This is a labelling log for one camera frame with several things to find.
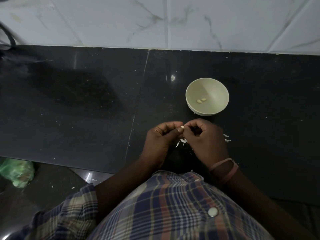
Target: hand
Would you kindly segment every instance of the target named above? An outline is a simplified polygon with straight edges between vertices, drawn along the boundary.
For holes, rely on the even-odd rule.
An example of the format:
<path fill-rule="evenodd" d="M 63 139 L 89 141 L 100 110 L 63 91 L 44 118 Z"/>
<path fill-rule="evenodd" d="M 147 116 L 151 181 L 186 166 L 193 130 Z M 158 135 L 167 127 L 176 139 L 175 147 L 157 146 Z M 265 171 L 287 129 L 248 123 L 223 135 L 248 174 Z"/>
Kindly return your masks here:
<path fill-rule="evenodd" d="M 195 135 L 191 128 L 198 129 L 200 134 Z M 208 168 L 229 158 L 222 129 L 207 120 L 195 119 L 189 121 L 185 124 L 183 136 L 192 147 L 197 158 Z"/>
<path fill-rule="evenodd" d="M 146 160 L 158 170 L 166 158 L 170 144 L 183 133 L 182 125 L 183 122 L 180 121 L 164 122 L 150 129 L 146 134 L 140 159 Z"/>

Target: plastic bag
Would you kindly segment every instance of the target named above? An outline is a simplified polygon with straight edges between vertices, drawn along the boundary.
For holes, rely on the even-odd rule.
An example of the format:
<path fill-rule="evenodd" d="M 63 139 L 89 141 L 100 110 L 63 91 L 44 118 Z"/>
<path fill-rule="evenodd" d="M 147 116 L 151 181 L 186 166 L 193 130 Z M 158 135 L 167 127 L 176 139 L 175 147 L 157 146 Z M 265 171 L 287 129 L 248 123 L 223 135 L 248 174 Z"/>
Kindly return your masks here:
<path fill-rule="evenodd" d="M 33 180 L 35 169 L 31 161 L 0 157 L 0 174 L 17 188 L 24 188 Z"/>

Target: wristband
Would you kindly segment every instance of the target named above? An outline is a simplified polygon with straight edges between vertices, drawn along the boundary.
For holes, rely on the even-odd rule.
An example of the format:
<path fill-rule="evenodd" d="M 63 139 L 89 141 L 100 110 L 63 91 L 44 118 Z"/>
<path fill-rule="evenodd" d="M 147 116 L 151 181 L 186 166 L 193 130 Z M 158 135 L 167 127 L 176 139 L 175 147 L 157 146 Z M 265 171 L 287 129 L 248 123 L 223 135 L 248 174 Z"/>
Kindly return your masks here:
<path fill-rule="evenodd" d="M 233 159 L 227 158 L 227 159 L 225 159 L 225 160 L 222 160 L 222 161 L 219 161 L 219 162 L 215 163 L 215 164 L 212 165 L 212 166 L 210 167 L 210 169 L 209 169 L 209 172 L 211 172 L 211 171 L 214 170 L 216 167 L 220 166 L 221 164 L 223 164 L 223 163 L 225 163 L 225 162 L 227 162 L 227 161 L 232 161 L 232 162 L 233 162 L 233 167 L 232 167 L 232 169 L 230 170 L 230 172 L 229 172 L 226 176 L 224 176 L 221 180 L 219 180 L 219 182 L 220 182 L 221 184 L 225 184 L 226 182 L 228 182 L 228 181 L 231 179 L 231 177 L 236 173 L 236 171 L 237 171 L 237 169 L 239 168 L 239 166 L 234 162 Z"/>

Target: shirt button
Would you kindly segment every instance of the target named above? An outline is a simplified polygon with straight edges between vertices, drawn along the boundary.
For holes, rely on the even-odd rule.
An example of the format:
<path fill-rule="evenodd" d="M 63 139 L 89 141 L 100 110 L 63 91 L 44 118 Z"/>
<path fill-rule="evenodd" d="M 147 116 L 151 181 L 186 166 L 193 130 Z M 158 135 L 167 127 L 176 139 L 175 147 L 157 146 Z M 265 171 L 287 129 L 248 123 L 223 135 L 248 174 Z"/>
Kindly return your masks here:
<path fill-rule="evenodd" d="M 209 214 L 209 216 L 214 217 L 214 216 L 218 215 L 218 209 L 215 207 L 212 207 L 208 210 L 208 214 Z"/>

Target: white bowl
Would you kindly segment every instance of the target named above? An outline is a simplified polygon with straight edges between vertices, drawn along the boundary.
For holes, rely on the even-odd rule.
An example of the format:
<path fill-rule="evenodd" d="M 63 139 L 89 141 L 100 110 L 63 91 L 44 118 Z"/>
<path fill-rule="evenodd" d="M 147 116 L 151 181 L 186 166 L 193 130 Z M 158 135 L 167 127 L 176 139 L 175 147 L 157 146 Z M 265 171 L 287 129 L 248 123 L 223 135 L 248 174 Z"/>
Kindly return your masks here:
<path fill-rule="evenodd" d="M 229 93 L 226 87 L 212 78 L 194 80 L 186 89 L 186 103 L 189 108 L 200 116 L 215 115 L 226 108 Z"/>

